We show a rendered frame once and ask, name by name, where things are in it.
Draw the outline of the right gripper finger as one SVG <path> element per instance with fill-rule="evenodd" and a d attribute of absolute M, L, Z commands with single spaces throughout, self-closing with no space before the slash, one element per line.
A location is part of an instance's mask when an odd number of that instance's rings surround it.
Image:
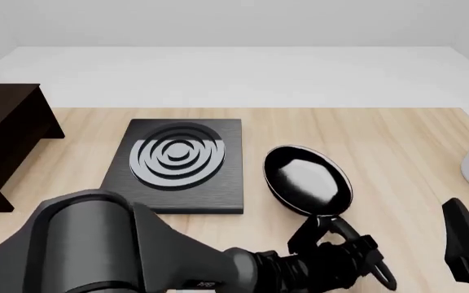
<path fill-rule="evenodd" d="M 469 256 L 469 211 L 460 199 L 442 205 L 446 228 L 445 260 Z"/>

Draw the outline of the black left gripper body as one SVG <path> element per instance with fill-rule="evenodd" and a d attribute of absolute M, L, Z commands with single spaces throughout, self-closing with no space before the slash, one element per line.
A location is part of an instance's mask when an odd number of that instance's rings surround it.
<path fill-rule="evenodd" d="M 322 243 L 310 264 L 310 288 L 349 289 L 359 277 L 372 273 L 381 260 L 378 251 L 361 254 L 357 240 L 339 245 Z"/>

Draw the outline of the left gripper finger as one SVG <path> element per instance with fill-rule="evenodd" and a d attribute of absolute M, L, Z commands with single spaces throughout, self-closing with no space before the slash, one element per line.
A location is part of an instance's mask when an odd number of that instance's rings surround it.
<path fill-rule="evenodd" d="M 318 241 L 326 233 L 324 216 L 311 215 L 287 242 L 288 252 L 304 254 L 315 251 Z"/>
<path fill-rule="evenodd" d="M 357 239 L 357 248 L 361 254 L 368 254 L 372 251 L 379 251 L 378 244 L 369 234 L 359 236 Z"/>

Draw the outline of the black frying pan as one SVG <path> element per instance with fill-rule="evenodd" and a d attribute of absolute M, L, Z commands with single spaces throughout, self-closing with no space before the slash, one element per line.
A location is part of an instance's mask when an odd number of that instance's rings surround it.
<path fill-rule="evenodd" d="M 333 160 L 304 146 L 277 146 L 263 163 L 265 182 L 286 208 L 329 221 L 329 231 L 345 239 L 360 234 L 341 218 L 353 201 L 353 188 Z"/>

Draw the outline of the dark wooden cabinet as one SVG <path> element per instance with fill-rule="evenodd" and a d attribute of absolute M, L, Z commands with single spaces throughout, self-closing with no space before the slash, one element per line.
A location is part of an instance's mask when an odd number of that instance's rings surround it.
<path fill-rule="evenodd" d="M 13 212 L 1 189 L 36 144 L 64 137 L 40 85 L 0 84 L 0 212 Z"/>

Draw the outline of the flat black stove plate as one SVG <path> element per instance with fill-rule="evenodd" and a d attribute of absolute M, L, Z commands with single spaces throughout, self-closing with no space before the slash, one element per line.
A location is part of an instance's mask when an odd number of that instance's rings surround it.
<path fill-rule="evenodd" d="M 243 214 L 239 119 L 132 119 L 101 184 L 158 214 Z"/>

